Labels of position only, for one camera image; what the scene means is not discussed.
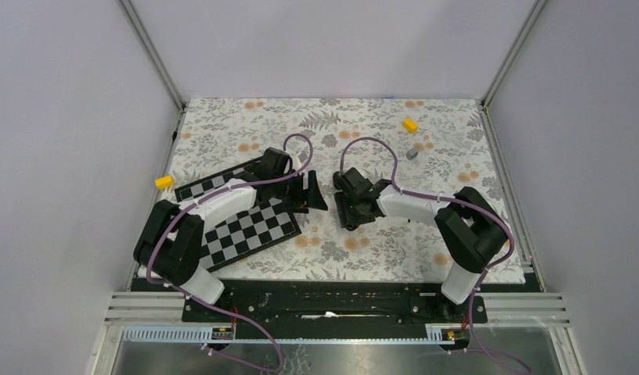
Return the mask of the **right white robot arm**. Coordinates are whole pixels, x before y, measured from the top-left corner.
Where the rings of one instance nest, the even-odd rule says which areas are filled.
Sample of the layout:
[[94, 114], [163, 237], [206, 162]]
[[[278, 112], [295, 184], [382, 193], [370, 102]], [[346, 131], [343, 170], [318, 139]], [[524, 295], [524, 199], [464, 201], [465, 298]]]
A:
[[333, 175], [334, 201], [342, 228], [350, 231], [379, 218], [402, 218], [439, 230], [453, 265], [441, 285], [437, 314], [455, 322], [467, 311], [466, 300], [484, 271], [511, 237], [509, 228], [473, 187], [454, 196], [406, 191], [391, 180], [376, 183], [351, 168]]

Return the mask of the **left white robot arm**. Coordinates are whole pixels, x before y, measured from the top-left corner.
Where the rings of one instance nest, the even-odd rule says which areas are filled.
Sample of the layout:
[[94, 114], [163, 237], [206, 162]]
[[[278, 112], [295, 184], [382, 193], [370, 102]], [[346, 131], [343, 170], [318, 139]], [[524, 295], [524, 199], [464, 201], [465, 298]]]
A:
[[283, 150], [178, 188], [175, 201], [154, 204], [134, 249], [134, 260], [155, 283], [201, 300], [220, 321], [231, 302], [213, 270], [294, 237], [296, 213], [328, 209], [316, 172], [305, 172]]

